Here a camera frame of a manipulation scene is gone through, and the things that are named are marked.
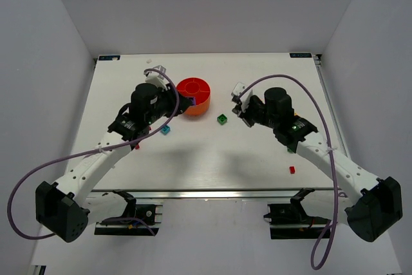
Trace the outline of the small blue lego brick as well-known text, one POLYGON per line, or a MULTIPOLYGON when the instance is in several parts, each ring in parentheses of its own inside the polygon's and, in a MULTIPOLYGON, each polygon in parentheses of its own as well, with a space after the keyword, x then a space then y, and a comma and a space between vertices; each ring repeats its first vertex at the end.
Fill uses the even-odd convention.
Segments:
POLYGON ((161 129, 161 133, 164 135, 167 135, 169 132, 171 131, 171 128, 168 125, 165 125, 162 129, 161 129))

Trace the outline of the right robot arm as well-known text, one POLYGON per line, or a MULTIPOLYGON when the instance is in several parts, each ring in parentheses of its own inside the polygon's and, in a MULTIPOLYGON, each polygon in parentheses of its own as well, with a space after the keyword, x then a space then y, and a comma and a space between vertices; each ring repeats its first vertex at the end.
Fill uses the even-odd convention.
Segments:
POLYGON ((242 83, 232 93, 235 113, 248 127, 270 128, 277 141, 306 159, 328 178, 336 178, 345 196, 313 188, 300 189, 290 199, 287 214, 292 222, 310 217, 348 225, 362 240, 374 242, 402 216, 400 184, 392 177, 381 179, 353 162, 339 150, 328 147, 326 138, 308 120, 295 114, 292 99, 283 88, 269 88, 260 100, 242 83))

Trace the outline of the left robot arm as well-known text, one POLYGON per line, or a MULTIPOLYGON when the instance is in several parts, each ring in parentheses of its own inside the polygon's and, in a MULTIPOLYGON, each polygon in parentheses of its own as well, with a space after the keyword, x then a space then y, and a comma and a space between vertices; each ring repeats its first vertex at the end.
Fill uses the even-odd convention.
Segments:
POLYGON ((35 190, 36 219, 52 233, 70 243, 89 224, 109 218, 125 220, 135 215, 136 200, 124 191, 104 193, 96 200, 89 193, 102 177, 138 146, 137 139, 149 134, 162 117, 184 113, 192 102, 175 92, 170 84, 157 87, 139 84, 131 100, 118 111, 115 120, 97 145, 97 152, 85 155, 69 173, 54 183, 42 182, 35 190))

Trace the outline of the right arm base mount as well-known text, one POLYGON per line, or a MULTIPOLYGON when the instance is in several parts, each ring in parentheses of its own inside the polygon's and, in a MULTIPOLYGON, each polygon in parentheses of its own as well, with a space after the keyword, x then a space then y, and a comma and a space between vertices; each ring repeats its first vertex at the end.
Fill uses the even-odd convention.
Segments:
POLYGON ((270 226, 271 240, 315 240, 326 227, 328 219, 309 216, 301 202, 315 192, 303 188, 286 204, 268 204, 268 213, 263 216, 270 226))

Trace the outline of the left corner label sticker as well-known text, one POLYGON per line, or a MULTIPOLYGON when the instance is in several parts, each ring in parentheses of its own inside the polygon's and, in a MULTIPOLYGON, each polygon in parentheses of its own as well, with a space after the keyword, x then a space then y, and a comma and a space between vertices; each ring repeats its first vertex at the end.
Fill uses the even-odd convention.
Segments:
POLYGON ((98 57, 98 61, 118 61, 119 59, 119 55, 100 55, 98 57))

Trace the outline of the orange round divided container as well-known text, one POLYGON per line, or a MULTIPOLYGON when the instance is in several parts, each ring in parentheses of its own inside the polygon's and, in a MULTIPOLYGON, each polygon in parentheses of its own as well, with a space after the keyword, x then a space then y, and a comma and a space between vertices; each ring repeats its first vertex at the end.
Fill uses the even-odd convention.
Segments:
POLYGON ((211 101, 211 88, 205 80, 197 77, 186 78, 178 83, 177 90, 180 95, 196 99, 196 105, 190 107, 184 113, 185 115, 199 117, 208 111, 211 101))

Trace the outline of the right corner label sticker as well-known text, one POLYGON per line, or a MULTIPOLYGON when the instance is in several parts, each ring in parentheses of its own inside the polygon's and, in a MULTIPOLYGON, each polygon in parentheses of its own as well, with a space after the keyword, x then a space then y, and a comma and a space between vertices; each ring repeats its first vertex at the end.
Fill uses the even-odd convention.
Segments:
POLYGON ((291 58, 296 58, 296 59, 300 59, 300 58, 312 58, 312 54, 311 53, 301 53, 301 52, 292 52, 289 53, 289 56, 291 58))

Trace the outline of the corner label sticker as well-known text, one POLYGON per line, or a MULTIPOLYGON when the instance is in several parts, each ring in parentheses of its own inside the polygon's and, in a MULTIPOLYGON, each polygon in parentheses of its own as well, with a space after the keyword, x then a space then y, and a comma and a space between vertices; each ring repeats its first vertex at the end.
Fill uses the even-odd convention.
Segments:
POLYGON ((118 61, 119 59, 119 55, 100 55, 98 57, 98 61, 118 61))
POLYGON ((301 53, 301 52, 292 52, 289 53, 289 56, 291 58, 296 58, 296 59, 300 59, 300 58, 312 58, 312 54, 311 53, 301 53))

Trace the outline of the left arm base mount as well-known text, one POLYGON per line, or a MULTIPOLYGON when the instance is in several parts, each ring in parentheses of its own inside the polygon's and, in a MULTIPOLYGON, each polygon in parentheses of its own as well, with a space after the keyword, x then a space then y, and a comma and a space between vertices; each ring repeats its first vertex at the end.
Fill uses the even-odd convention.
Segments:
POLYGON ((96 223, 98 236, 156 236, 162 222, 163 204, 159 201, 137 200, 126 191, 113 190, 126 206, 120 216, 110 216, 96 223))

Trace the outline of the green square lego brick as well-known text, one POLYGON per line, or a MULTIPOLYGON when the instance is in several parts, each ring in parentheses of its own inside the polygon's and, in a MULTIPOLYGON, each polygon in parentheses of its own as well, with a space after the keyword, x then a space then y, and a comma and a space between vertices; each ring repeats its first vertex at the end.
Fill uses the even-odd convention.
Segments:
POLYGON ((224 125, 227 123, 228 118, 225 114, 221 114, 219 116, 217 116, 216 120, 218 121, 219 124, 224 125))

